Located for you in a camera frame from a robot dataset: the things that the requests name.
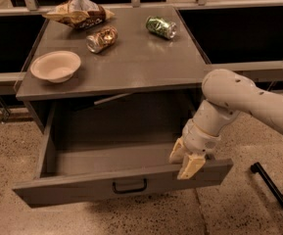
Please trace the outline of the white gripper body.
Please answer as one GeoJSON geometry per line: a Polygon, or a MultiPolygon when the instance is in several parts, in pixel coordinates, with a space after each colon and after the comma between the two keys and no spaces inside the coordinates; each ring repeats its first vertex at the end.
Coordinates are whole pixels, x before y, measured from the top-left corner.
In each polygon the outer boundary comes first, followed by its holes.
{"type": "Polygon", "coordinates": [[[207,134],[190,118],[182,129],[181,140],[186,153],[204,157],[215,148],[220,137],[207,134]]]}

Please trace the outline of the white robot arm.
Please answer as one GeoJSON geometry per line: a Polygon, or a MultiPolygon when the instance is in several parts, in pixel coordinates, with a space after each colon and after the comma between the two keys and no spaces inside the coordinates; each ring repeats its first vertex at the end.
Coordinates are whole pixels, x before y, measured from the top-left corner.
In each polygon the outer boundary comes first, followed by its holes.
{"type": "Polygon", "coordinates": [[[283,135],[283,95],[258,88],[231,70],[212,70],[202,82],[205,99],[187,120],[169,155],[180,164],[179,180],[192,178],[206,163],[206,154],[220,140],[220,131],[246,113],[283,135]]]}

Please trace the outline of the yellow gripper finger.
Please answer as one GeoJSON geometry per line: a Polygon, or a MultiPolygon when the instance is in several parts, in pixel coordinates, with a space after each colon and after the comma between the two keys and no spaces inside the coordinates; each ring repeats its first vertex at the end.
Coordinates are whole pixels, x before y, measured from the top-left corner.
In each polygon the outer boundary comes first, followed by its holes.
{"type": "Polygon", "coordinates": [[[184,155],[186,151],[187,149],[183,143],[183,138],[182,137],[178,138],[169,155],[169,159],[168,159],[169,162],[171,164],[180,164],[184,159],[184,155]]]}
{"type": "Polygon", "coordinates": [[[192,178],[206,163],[205,155],[185,155],[182,167],[178,172],[177,179],[185,180],[192,178]]]}

